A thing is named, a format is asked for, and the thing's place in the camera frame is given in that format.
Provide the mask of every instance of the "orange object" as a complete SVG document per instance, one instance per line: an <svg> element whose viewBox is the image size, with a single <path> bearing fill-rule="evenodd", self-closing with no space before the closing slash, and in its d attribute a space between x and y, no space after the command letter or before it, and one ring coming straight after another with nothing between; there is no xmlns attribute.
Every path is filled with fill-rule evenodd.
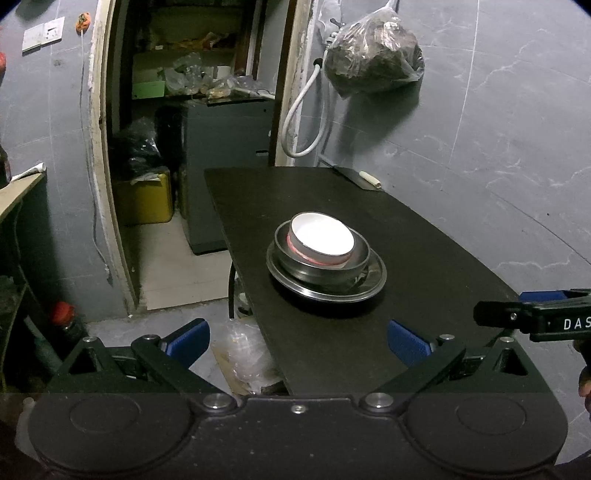
<svg viewBox="0 0 591 480"><path fill-rule="evenodd" d="M78 35L82 35L82 33L86 33L90 27L90 14L85 12L83 14L78 15L78 21L76 22L76 31Z"/></svg>
<svg viewBox="0 0 591 480"><path fill-rule="evenodd" d="M59 301L53 310L51 322L53 325L65 327L74 318L74 307L65 301Z"/></svg>

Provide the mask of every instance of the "bolt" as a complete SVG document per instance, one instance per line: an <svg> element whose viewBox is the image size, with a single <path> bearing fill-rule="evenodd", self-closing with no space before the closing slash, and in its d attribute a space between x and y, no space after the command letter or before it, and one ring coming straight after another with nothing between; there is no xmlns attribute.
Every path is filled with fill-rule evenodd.
<svg viewBox="0 0 591 480"><path fill-rule="evenodd" d="M306 407L305 405L292 405L291 406L291 411L293 413L295 413L296 415L299 415L300 413L306 413L306 410L308 410L308 407Z"/></svg>
<svg viewBox="0 0 591 480"><path fill-rule="evenodd" d="M225 393L210 393L203 399L203 405L212 410L224 410L232 405L233 400Z"/></svg>
<svg viewBox="0 0 591 480"><path fill-rule="evenodd" d="M394 399L387 393L374 392L365 397L365 403L372 408L388 408L394 403Z"/></svg>

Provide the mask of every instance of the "gray wall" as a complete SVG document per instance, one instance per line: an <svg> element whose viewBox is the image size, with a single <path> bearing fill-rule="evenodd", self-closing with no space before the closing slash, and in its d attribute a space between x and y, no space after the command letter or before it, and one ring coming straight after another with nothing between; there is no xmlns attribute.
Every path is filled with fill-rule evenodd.
<svg viewBox="0 0 591 480"><path fill-rule="evenodd" d="M270 92L275 92L283 32L289 0L269 0L265 11L265 30L261 43L261 62L257 79Z"/></svg>
<svg viewBox="0 0 591 480"><path fill-rule="evenodd" d="M92 244L92 196L82 142L82 46L74 24L86 11L94 22L96 6L97 0L25 0L1 22L0 31L0 51L7 55L0 85L2 145L13 173L40 161L47 166L47 180L28 195L21 211L25 272L43 303L69 301L87 320L126 315L120 288L109 281ZM23 32L58 17L66 17L63 39L23 56ZM86 62L91 35L92 27L85 35ZM98 228L106 253L100 220Z"/></svg>
<svg viewBox="0 0 591 480"><path fill-rule="evenodd" d="M343 0L343 20L385 3ZM422 86L336 99L324 153L379 178L516 291L590 286L590 18L571 0L401 0L399 13L423 48ZM319 111L311 95L300 144ZM583 362L566 343L521 340L571 422L568 460L591 448Z"/></svg>

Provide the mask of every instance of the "white bowl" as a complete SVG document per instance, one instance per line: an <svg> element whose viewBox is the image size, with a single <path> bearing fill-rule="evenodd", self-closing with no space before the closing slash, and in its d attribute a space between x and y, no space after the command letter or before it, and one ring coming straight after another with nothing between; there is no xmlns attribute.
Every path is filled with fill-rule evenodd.
<svg viewBox="0 0 591 480"><path fill-rule="evenodd" d="M317 212L293 217L288 241L300 255L325 265L346 262L355 247L355 237L343 222Z"/></svg>

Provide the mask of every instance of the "red rim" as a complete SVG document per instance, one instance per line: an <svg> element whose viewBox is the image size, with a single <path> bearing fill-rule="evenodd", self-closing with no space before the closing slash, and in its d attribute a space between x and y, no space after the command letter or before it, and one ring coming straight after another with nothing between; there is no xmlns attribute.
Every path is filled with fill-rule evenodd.
<svg viewBox="0 0 591 480"><path fill-rule="evenodd" d="M314 258L310 258L307 255L304 255L302 252L300 252L295 246L294 244L291 242L291 238L290 238L290 234L287 234L287 246L290 248L290 250L299 255L300 257L304 258L305 260L307 260L308 262L311 262L313 264L316 265L322 265L323 267L335 267L336 265L342 265L344 264L349 258L347 257L345 260L341 261L341 262L337 262L337 263L323 263L323 262L319 262L318 260L315 260Z"/></svg>

